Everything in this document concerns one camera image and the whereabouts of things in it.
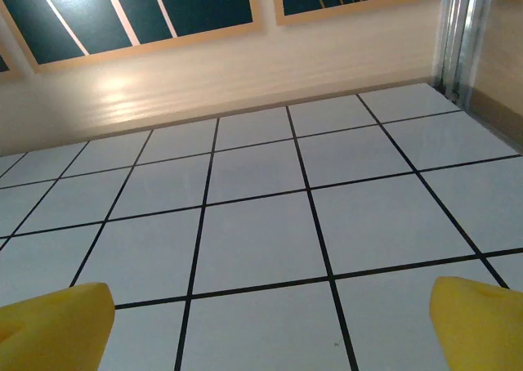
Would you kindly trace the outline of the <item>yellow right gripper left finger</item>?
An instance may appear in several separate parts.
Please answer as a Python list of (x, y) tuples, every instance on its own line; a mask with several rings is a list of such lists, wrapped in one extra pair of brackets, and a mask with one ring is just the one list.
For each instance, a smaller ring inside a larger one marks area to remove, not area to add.
[(1, 308), (2, 370), (97, 370), (114, 323), (109, 286), (88, 283)]

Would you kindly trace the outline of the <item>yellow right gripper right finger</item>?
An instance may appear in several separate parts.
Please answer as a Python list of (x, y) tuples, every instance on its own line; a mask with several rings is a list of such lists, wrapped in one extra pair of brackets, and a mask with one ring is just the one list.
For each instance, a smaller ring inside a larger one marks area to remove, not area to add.
[(442, 276), (430, 317), (451, 370), (522, 369), (521, 292)]

